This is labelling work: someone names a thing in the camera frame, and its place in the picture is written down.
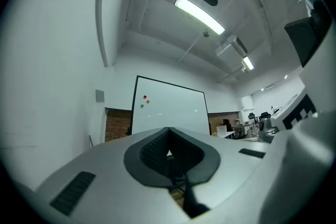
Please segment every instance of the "light fixture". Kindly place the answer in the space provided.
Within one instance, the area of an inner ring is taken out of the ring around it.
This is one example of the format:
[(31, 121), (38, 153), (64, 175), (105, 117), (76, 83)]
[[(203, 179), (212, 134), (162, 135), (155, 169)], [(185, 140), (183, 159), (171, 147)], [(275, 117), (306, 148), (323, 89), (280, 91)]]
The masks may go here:
[(213, 17), (201, 8), (197, 7), (195, 4), (191, 3), (189, 0), (176, 0), (175, 7), (188, 12), (190, 15), (199, 19), (219, 35), (225, 31), (224, 27), (221, 26)]
[(252, 65), (252, 63), (251, 63), (251, 61), (250, 61), (250, 59), (248, 59), (247, 56), (244, 57), (243, 60), (244, 60), (245, 64), (247, 65), (247, 67), (248, 67), (250, 70), (254, 69), (254, 67), (253, 67), (253, 65)]

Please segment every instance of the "black vent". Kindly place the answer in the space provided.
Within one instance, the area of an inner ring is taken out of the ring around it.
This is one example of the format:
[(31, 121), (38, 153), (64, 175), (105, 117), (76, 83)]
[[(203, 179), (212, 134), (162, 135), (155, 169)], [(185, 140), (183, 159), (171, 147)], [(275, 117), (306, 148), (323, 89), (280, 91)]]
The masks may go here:
[(203, 150), (176, 133), (171, 132), (170, 151), (179, 160), (183, 172), (186, 173), (204, 158)]
[(69, 216), (96, 176), (80, 172), (50, 203), (52, 207)]
[(166, 176), (167, 169), (167, 153), (169, 151), (168, 145), (168, 131), (153, 141), (149, 142), (140, 151), (141, 161), (150, 169), (157, 171), (159, 174)]
[(239, 153), (243, 153), (249, 156), (257, 157), (257, 158), (263, 158), (265, 156), (265, 152), (260, 152), (260, 151), (252, 151), (248, 150), (247, 148), (243, 148), (239, 151)]

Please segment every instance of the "chair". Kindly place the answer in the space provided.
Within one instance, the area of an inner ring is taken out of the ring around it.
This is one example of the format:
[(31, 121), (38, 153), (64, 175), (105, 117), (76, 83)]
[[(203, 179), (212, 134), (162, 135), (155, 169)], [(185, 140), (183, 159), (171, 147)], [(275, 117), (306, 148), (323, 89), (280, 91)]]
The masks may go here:
[(267, 118), (271, 118), (271, 114), (269, 114), (268, 112), (264, 112), (260, 115), (259, 120), (261, 121), (262, 119), (267, 119)]
[(249, 118), (250, 120), (253, 120), (253, 119), (254, 119), (254, 123), (255, 123), (255, 124), (258, 123), (258, 119), (257, 119), (256, 116), (254, 115), (254, 113), (250, 113), (250, 114), (248, 115), (248, 118)]

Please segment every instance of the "brick wall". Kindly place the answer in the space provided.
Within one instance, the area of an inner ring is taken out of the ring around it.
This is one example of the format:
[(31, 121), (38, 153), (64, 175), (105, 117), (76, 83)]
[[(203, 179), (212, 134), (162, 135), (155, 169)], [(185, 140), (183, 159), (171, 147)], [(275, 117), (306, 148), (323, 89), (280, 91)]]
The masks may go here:
[(106, 119), (105, 142), (127, 136), (131, 125), (131, 111), (110, 109)]
[[(228, 119), (235, 125), (238, 112), (208, 114), (211, 132), (217, 132), (217, 126), (223, 125), (223, 119)], [(127, 129), (131, 125), (131, 111), (110, 109), (107, 114), (105, 142), (127, 136)]]
[(228, 113), (212, 113), (208, 114), (209, 123), (211, 126), (211, 132), (217, 132), (217, 126), (223, 125), (223, 119), (228, 119), (232, 126), (236, 125), (235, 119), (238, 119), (238, 112), (228, 112)]

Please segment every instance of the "desk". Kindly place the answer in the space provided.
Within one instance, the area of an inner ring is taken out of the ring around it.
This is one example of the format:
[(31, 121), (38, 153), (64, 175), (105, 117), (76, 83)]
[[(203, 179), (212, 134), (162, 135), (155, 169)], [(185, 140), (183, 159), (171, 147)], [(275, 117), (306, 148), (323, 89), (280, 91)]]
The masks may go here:
[(231, 135), (231, 139), (232, 139), (232, 135), (235, 133), (235, 131), (233, 131), (233, 132), (226, 132), (226, 134), (222, 134), (222, 135), (220, 135), (220, 134), (217, 134), (217, 136), (218, 137), (221, 137), (221, 138), (226, 138), (226, 137), (228, 137), (229, 135)]
[(240, 139), (240, 141), (259, 142), (259, 138), (257, 136), (254, 136), (251, 138)]
[(248, 127), (248, 130), (250, 130), (250, 126), (252, 126), (252, 128), (253, 128), (253, 133), (256, 134), (254, 120), (249, 124), (236, 125), (236, 126), (232, 126), (232, 128), (233, 129), (238, 129), (238, 128), (243, 128), (243, 127)]

